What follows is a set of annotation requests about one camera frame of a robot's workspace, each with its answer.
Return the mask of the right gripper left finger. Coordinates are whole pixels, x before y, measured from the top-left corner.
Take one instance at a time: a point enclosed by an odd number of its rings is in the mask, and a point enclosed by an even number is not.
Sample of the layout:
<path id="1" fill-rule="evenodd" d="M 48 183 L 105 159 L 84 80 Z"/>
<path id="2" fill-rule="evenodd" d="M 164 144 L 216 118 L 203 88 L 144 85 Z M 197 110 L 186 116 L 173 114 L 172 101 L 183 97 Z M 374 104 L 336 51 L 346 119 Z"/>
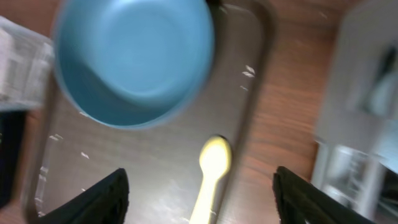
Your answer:
<path id="1" fill-rule="evenodd" d="M 129 206 L 129 181 L 119 168 L 66 204 L 40 217 L 41 223 L 123 224 Z"/>

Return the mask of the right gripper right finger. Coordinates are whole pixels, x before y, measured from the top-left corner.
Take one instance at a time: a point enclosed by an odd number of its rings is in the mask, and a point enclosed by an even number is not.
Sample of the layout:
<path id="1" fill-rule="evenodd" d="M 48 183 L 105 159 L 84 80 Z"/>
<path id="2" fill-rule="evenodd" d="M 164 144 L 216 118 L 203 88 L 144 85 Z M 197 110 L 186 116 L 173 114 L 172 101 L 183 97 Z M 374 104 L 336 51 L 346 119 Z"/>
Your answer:
<path id="1" fill-rule="evenodd" d="M 284 166 L 274 173 L 272 189 L 281 224 L 373 224 L 333 200 Z"/>

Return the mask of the dark blue plate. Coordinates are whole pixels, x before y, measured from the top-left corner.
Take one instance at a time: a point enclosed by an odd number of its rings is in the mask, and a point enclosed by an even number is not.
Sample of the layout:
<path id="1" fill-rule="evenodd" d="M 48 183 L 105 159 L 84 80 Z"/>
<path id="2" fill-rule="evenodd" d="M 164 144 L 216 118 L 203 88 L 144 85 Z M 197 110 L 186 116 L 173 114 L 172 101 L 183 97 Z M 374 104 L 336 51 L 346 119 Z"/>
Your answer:
<path id="1" fill-rule="evenodd" d="M 142 129 L 201 93 L 215 28 L 204 0 L 67 0 L 53 47 L 56 81 L 77 109 L 112 128 Z"/>

